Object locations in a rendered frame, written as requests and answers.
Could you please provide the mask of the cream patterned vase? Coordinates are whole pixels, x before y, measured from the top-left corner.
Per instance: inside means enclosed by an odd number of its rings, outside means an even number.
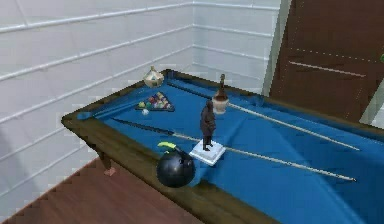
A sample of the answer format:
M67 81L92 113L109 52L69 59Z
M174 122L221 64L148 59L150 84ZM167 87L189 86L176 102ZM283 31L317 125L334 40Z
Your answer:
M150 70L145 74L143 81L149 88L157 88L162 85L164 81L164 75L158 72L154 66L152 66Z

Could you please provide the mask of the dark statue on white base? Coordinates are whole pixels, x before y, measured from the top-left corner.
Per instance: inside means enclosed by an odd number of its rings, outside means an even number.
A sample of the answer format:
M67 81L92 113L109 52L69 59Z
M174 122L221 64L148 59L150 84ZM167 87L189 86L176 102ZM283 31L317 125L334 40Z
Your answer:
M195 159L213 166L225 152L225 147L213 140L213 134L216 130L215 114L213 102L208 100L200 116L200 130L202 139L189 153Z

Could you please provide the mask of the brown room door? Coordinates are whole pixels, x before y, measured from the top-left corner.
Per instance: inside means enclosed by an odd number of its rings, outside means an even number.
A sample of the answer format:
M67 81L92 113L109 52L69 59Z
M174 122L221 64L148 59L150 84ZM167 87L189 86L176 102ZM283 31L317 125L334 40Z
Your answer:
M292 0L273 99L357 122L384 79L384 0Z

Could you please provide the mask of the blue pool table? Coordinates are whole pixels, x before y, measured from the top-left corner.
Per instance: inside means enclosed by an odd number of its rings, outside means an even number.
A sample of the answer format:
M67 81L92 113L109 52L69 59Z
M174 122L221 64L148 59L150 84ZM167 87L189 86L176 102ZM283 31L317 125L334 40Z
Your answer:
M226 150L215 165L195 163L196 176L172 189L156 178L164 153L160 142L185 152L198 143L118 123L112 118L162 128L201 140L206 98L171 87L172 82L211 97L217 83L168 71L164 83L138 82L63 117L63 125L96 152L144 180L206 224L384 224L384 130L307 115L234 87L230 103L355 146L361 151L227 107L216 118L214 141L231 148L352 177L346 181ZM135 106L163 92L174 112Z

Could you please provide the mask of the black round kettle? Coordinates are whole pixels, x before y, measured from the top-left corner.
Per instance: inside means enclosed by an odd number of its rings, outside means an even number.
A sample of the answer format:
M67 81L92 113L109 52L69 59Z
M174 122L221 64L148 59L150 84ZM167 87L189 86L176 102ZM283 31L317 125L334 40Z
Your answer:
M196 173L193 158L176 144L160 142L158 146L166 148L156 167L158 181L170 188L188 185Z

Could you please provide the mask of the pool cue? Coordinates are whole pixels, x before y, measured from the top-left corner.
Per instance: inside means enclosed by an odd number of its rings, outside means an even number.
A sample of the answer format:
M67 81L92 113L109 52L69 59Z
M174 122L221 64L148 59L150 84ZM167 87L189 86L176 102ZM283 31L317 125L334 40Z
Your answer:
M143 129L143 130L157 132L157 133L160 133L160 134L169 135L169 136L173 136L173 137L177 137L177 138L181 138L181 139L186 139L186 140L190 140L190 141L194 141L194 142L199 142L200 141L197 138L194 138L194 137L191 137L191 136L188 136L188 135L184 135L184 134L181 134L181 133L177 133L177 132L174 132L174 131L162 129L162 128L151 127L151 126L147 126L147 125L143 125L143 124L139 124L139 123L135 123L135 122L131 122L131 121L125 121L125 120L121 120L121 119L116 119L116 118L112 118L112 120L114 120L114 121L116 121L118 123L121 123L121 124L133 126L133 127L140 128L140 129ZM250 156L250 157L255 157L255 158L271 161L271 162L274 162L274 163L283 164L283 165L286 165L286 166L291 166L291 167L294 167L294 168L297 168L297 169L308 170L308 171L313 172L313 173L318 173L318 174L322 174L322 175L325 175L325 176L330 176L330 177L334 177L334 178L338 178L338 179L342 179L342 180L346 180L346 181L357 182L357 180L355 178L344 176L344 175L341 175L341 174L332 173L332 172L329 172L329 171L326 171L326 170L316 169L316 168L305 166L305 165L298 164L298 163L295 163L295 162L284 161L284 160L281 160L281 159L277 159L277 158L273 158L273 157L268 157L268 156L264 156L264 155L257 154L257 153L247 152L247 151L231 148L229 146L224 146L224 147L226 148L226 150L229 150L229 151L234 152L234 153L243 154L243 155L247 155L247 156Z
M180 89L180 90L183 90L183 91L186 91L186 92L189 92L191 94L194 94L194 95L197 95L197 96L200 96L200 97L203 97L203 98L206 98L206 99L211 99L212 97L209 97L208 95L205 95L205 94L202 94L202 93L199 93L197 91L194 91L194 90L191 90L191 89L188 89L188 88L184 88L184 87L181 87L179 85L176 85L172 82L167 82L167 85L171 86L171 87L174 87L174 88L177 88L177 89ZM233 103L225 103L225 106L229 106L231 108L234 108L234 109L237 109L237 110L240 110L242 112L245 112L245 113L248 113L248 114L251 114L251 115L254 115L256 117L259 117L259 118L262 118L264 120L268 120L268 121L271 121L271 122L274 122L274 123L277 123L279 125L283 125L283 126L286 126L286 127L289 127L291 129L295 129L297 131L300 131L300 132L303 132L303 133L306 133L306 134L309 134L309 135L312 135L312 136L315 136L317 138L320 138L320 139L323 139L323 140L326 140L326 141L329 141L329 142L332 142L332 143L335 143L335 144L338 144L338 145L341 145L341 146L344 146L344 147L347 147L347 148L350 148L352 150L356 150L356 151L361 151L361 149L355 147L355 146L352 146L350 144L347 144L347 143L344 143L344 142L341 142L341 141L337 141L335 139L332 139L330 137L327 137L325 135L322 135L322 134L319 134L319 133L316 133L316 132L313 132L313 131L310 131L308 129L305 129L305 128L302 128L302 127L299 127L299 126L296 126L296 125L293 125L293 124L289 124L289 123L286 123L284 121L281 121L281 120L278 120L278 119L275 119L275 118L272 118L272 117L269 117L269 116L266 116L264 114L261 114L261 113L258 113L258 112L255 112L255 111L252 111L250 109L246 109L242 106L239 106L239 105L236 105L236 104L233 104Z

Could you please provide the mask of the racked coloured billiard balls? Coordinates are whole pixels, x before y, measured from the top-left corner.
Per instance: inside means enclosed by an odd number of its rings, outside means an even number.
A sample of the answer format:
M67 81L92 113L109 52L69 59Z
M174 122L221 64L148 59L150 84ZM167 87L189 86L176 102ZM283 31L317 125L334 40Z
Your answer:
M174 112L175 107L171 103L170 99L163 93L157 92L156 94L148 97L145 101L139 102L135 106L136 110L144 110L148 111L167 111Z

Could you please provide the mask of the brown and cream vase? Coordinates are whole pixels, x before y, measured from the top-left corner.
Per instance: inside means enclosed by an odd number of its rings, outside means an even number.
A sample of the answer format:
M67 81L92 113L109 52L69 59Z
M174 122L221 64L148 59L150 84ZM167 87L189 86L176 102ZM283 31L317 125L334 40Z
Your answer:
M213 111L220 115L226 112L226 107L229 103L229 98L224 89L225 75L220 76L220 84L217 92L212 97Z

